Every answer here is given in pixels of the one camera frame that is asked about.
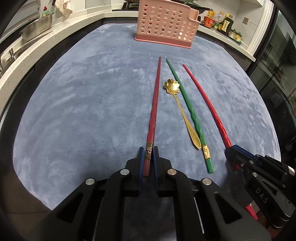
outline gold decorative band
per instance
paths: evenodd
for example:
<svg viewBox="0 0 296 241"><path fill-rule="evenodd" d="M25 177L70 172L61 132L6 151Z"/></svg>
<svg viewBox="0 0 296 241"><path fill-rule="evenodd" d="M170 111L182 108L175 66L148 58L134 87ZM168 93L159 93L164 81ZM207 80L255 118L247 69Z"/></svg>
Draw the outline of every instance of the gold decorative band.
<svg viewBox="0 0 296 241"><path fill-rule="evenodd" d="M152 142L147 142L145 159L151 159L152 148L153 148L153 143Z"/></svg>
<svg viewBox="0 0 296 241"><path fill-rule="evenodd" d="M204 151L204 155L206 159L211 158L210 151L207 145L202 146L202 150Z"/></svg>

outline spoon handle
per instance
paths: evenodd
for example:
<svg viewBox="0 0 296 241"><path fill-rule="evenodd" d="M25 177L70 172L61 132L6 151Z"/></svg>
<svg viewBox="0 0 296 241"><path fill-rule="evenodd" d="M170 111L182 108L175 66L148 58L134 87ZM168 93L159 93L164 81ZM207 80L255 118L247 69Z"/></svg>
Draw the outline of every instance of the spoon handle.
<svg viewBox="0 0 296 241"><path fill-rule="evenodd" d="M195 130L193 129L192 125L190 124L190 122L188 121L187 117L185 116L185 113L184 113L184 111L182 110L182 107L181 107L181 105L180 105L180 103L179 103L179 100L178 100L177 96L176 96L176 95L173 95L173 96L174 96L174 98L175 98L175 100L176 100L176 102L177 102L177 104L178 104L178 107L179 107L181 113L182 113L183 119L184 119L184 121L185 121L185 124L186 124L186 126L187 126L187 129L188 129L188 132L189 132L189 135L190 135L190 138L191 138L193 144L194 144L198 149L201 149L201 148L202 148L202 144L201 144L201 142L200 142L200 139L199 139L198 135L196 134L196 132L195 132Z"/></svg>

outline basket base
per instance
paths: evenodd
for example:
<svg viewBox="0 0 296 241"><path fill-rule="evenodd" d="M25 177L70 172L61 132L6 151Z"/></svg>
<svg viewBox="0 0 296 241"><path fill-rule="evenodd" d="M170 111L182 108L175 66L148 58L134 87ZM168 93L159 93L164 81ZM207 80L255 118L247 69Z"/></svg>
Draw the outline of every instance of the basket base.
<svg viewBox="0 0 296 241"><path fill-rule="evenodd" d="M163 38L163 37L157 37L157 36L150 36L145 34L136 34L135 40L142 41L142 42L150 42L150 43L157 43L157 44L166 44L176 47L182 47L191 49L190 42L187 41L181 41L177 39L169 39L169 38Z"/></svg>

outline blue tablecloth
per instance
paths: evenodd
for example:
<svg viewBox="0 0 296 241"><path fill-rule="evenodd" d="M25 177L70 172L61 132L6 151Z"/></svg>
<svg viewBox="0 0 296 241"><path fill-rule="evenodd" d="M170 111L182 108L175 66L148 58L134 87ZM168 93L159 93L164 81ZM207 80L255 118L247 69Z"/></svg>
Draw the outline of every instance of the blue tablecloth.
<svg viewBox="0 0 296 241"><path fill-rule="evenodd" d="M215 172L190 140L181 112L160 86L155 145L189 178L210 177L241 205L250 197L240 171L232 172L212 115L186 73L185 63L215 107L232 144L280 160L276 133L252 81L220 46L195 37L192 49L137 42L136 25L107 24L86 35L46 74L30 99L16 135L13 164L27 188L53 209L87 178L108 178L145 146L158 57L161 85L174 66L208 142ZM190 122L181 94L178 99ZM125 240L175 240L173 206L152 180L141 198L126 201Z"/></svg>

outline red chopstick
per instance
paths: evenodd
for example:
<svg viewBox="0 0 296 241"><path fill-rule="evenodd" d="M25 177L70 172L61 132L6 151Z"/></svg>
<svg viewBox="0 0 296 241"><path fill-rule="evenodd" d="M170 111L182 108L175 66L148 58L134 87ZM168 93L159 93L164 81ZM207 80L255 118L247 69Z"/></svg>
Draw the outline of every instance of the red chopstick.
<svg viewBox="0 0 296 241"><path fill-rule="evenodd" d="M154 144L157 103L158 103L158 90L159 90L159 78L160 78L160 65L161 65L161 57L159 57L159 59L158 59L158 66L157 66L156 79L155 79L155 85L154 85L154 93L153 93L153 99L152 99L152 108L151 108L151 115L150 115L150 121L149 121L149 129L148 129L148 135L147 135L146 153L145 153L145 161L144 161L144 172L143 172L144 177L149 176L151 153L152 153L152 148L153 148L153 144Z"/></svg>
<svg viewBox="0 0 296 241"><path fill-rule="evenodd" d="M192 78L193 82L195 83L196 87L198 88L199 92L201 93L202 97L204 98L215 122L216 122L216 125L220 131L220 134L221 134L221 137L223 139L223 142L224 142L224 145L225 147L231 147L231 142L230 142L230 139L228 138L228 135L227 135L227 132L215 110L215 108L213 107L211 101L209 100L209 98L207 97L206 93L203 91L202 87L200 86L200 84L197 82L197 80L195 79L195 77L193 76L193 74L189 71L189 69L187 68L187 66L185 64L183 64L183 67L185 68L185 70L187 71L187 73L190 75L190 77ZM233 170L238 170L239 169L239 166L238 165L235 165L233 164L232 165L232 168ZM248 205L245 210L252 215L252 217L256 220L258 220L258 217L256 215L256 213L254 212L253 208L251 207L251 205Z"/></svg>

